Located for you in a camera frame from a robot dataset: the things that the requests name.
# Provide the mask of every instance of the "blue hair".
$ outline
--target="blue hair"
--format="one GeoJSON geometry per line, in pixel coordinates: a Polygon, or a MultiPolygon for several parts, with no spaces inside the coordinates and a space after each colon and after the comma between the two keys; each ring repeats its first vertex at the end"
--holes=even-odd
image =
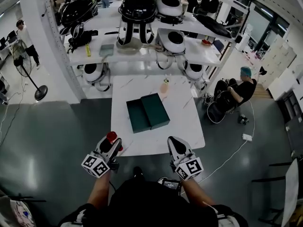
{"type": "Polygon", "coordinates": [[[241,67],[241,74],[242,77],[247,76],[251,78],[251,69],[248,66],[241,67]]]}

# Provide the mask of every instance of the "fan base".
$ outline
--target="fan base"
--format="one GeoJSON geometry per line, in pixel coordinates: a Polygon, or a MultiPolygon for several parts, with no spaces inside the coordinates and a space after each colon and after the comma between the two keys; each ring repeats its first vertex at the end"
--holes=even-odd
{"type": "Polygon", "coordinates": [[[37,101],[40,101],[41,99],[43,99],[45,97],[45,95],[47,94],[48,88],[46,85],[42,85],[39,87],[39,90],[37,90],[35,92],[35,99],[37,101]]]}

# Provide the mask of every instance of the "white shirt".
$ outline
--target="white shirt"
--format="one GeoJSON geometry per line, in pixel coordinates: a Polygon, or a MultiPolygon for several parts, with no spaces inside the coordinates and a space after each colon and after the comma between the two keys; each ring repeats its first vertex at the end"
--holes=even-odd
{"type": "Polygon", "coordinates": [[[21,39],[25,45],[28,47],[33,45],[32,40],[29,37],[27,27],[24,25],[22,30],[18,30],[18,38],[21,39]]]}

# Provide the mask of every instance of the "power adapter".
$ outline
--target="power adapter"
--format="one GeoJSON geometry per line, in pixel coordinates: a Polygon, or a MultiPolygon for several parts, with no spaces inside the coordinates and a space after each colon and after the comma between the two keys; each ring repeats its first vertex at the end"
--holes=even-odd
{"type": "Polygon", "coordinates": [[[252,141],[252,136],[249,134],[243,134],[242,139],[247,141],[252,141]]]}

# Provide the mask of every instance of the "ceiling light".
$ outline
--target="ceiling light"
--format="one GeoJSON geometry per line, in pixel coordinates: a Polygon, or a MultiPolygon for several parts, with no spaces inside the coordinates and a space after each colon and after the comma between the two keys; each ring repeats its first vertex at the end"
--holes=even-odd
{"type": "Polygon", "coordinates": [[[286,32],[286,29],[285,29],[282,25],[278,24],[278,26],[279,26],[284,32],[286,32]]]}
{"type": "Polygon", "coordinates": [[[269,16],[273,17],[273,15],[269,12],[267,12],[265,9],[261,9],[263,12],[265,12],[266,14],[268,14],[269,16]]]}

